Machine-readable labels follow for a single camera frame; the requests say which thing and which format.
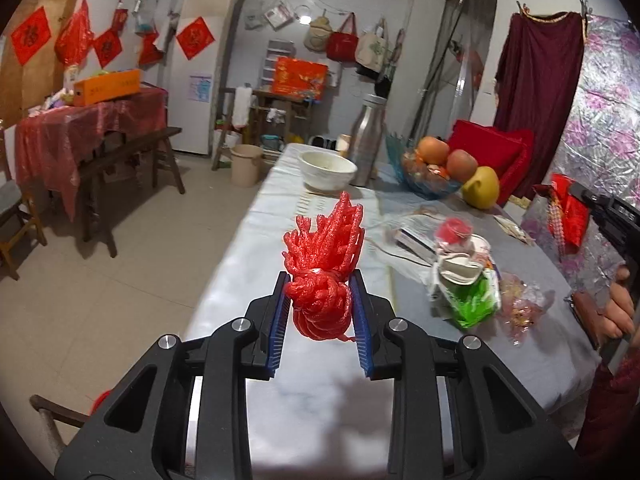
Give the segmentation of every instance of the red rope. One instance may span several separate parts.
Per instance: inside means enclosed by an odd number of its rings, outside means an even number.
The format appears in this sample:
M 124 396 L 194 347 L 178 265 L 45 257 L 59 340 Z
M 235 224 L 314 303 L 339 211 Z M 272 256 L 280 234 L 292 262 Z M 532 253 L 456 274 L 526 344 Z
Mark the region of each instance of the red rope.
M 355 269 L 364 229 L 362 206 L 351 205 L 343 191 L 334 211 L 311 218 L 296 217 L 297 229 L 283 236 L 284 266 L 293 276 L 284 293 L 293 301 L 293 323 L 302 335 L 318 341 L 353 340 L 344 335 L 351 323 L 351 291 L 346 283 Z

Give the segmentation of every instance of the gray tablecloth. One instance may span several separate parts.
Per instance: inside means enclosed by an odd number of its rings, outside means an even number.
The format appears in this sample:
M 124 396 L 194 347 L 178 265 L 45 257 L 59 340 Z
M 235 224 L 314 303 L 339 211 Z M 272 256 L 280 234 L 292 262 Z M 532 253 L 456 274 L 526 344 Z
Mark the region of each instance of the gray tablecloth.
M 425 204 L 424 199 L 398 186 L 390 166 L 380 168 L 375 188 L 383 214 L 407 213 Z M 499 208 L 487 214 L 470 208 L 458 195 L 429 204 L 445 215 L 471 221 L 474 232 L 491 244 L 498 270 L 516 274 L 526 283 L 537 284 L 542 292 L 554 295 L 552 307 L 518 346 L 513 345 L 498 317 L 485 320 L 470 332 L 491 347 L 548 412 L 588 390 L 600 358 L 564 302 L 570 293 L 568 283 L 545 253 L 537 246 L 526 246 L 506 235 L 491 216 L 504 214 Z M 395 270 L 392 279 L 398 316 L 432 336 L 460 338 L 463 332 L 439 316 L 427 288 Z

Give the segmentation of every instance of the person's hand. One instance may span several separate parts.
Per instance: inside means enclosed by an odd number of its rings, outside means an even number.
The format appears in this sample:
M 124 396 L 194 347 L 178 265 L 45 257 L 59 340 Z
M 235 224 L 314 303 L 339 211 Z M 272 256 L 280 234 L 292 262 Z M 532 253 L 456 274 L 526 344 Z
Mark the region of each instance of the person's hand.
M 634 304 L 623 283 L 629 277 L 629 269 L 618 267 L 616 279 L 609 287 L 610 300 L 600 316 L 600 335 L 617 339 L 623 334 L 634 333 Z M 636 333 L 632 348 L 640 348 L 640 330 Z

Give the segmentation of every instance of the orange box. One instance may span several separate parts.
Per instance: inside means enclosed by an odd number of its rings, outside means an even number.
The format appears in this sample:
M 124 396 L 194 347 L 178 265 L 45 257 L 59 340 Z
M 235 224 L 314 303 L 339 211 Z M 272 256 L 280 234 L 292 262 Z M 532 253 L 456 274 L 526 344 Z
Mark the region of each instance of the orange box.
M 140 92 L 140 70 L 111 72 L 74 84 L 74 106 L 85 106 Z
M 271 92 L 319 101 L 327 70 L 327 65 L 292 57 L 279 57 Z

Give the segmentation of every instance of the beige bucket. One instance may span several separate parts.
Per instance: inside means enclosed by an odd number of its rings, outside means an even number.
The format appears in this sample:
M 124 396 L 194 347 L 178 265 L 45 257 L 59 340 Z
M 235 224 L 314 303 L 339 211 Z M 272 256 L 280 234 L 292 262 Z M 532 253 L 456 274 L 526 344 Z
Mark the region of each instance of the beige bucket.
M 238 144 L 231 148 L 231 183 L 251 187 L 258 182 L 262 165 L 262 148 L 252 144 Z

